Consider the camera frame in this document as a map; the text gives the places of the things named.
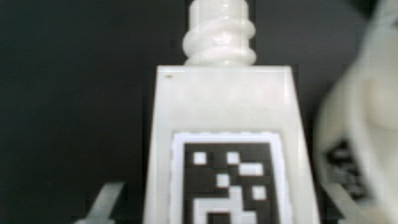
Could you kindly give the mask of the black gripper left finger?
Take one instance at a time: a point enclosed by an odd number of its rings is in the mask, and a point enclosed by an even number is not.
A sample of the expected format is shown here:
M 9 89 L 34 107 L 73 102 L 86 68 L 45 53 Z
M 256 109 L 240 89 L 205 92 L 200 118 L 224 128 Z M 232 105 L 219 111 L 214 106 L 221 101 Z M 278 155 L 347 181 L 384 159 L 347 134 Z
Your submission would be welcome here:
M 73 224 L 116 224 L 116 220 L 111 216 L 123 187 L 123 182 L 109 182 L 104 185 L 88 216 L 79 219 Z

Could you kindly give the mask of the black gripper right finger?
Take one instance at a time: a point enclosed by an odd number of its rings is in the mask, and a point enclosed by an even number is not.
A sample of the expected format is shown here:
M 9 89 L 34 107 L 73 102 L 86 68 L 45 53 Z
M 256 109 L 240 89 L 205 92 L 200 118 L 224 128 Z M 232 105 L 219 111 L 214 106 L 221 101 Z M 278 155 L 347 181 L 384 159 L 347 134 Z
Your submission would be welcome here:
M 338 224 L 377 224 L 365 210 L 359 208 L 342 185 L 324 183 L 322 187 L 343 215 Z

